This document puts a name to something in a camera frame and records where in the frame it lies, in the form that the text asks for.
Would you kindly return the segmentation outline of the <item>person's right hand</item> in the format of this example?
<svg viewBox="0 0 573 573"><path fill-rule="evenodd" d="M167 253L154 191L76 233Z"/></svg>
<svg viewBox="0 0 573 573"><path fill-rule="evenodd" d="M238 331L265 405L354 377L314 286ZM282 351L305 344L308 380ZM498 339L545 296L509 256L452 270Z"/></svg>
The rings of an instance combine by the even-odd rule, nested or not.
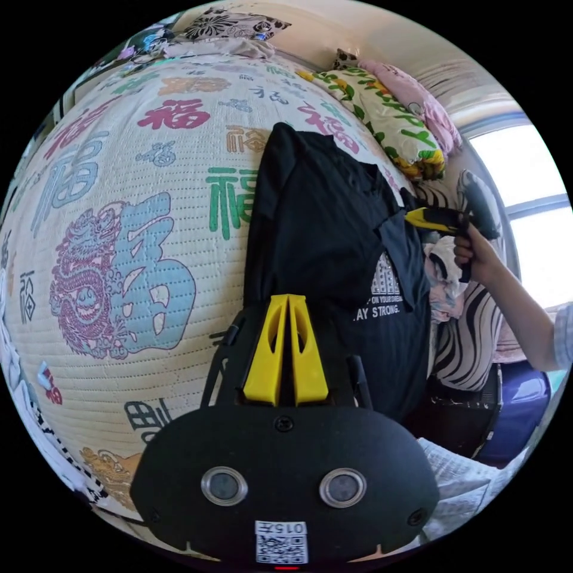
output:
<svg viewBox="0 0 573 573"><path fill-rule="evenodd" d="M464 235L454 239L455 262L458 267L470 265L470 276L475 282L488 286L500 260L493 246L471 223Z"/></svg>

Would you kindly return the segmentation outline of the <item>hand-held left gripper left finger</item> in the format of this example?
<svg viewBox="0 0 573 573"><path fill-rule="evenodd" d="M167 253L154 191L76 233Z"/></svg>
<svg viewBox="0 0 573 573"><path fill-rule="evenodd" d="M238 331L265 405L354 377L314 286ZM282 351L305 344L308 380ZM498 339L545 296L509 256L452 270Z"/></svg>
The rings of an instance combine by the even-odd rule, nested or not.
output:
<svg viewBox="0 0 573 573"><path fill-rule="evenodd" d="M245 398L278 406L285 347L289 296L274 295L261 326L251 366L243 388Z"/></svg>

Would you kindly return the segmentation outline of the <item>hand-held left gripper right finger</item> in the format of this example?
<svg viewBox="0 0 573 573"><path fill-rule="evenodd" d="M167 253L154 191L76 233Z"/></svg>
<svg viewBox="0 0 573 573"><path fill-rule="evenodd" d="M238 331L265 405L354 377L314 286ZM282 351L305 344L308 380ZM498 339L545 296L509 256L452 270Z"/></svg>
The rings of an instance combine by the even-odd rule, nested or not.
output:
<svg viewBox="0 0 573 573"><path fill-rule="evenodd" d="M289 323L295 405L324 402L329 389L304 296L289 295Z"/></svg>

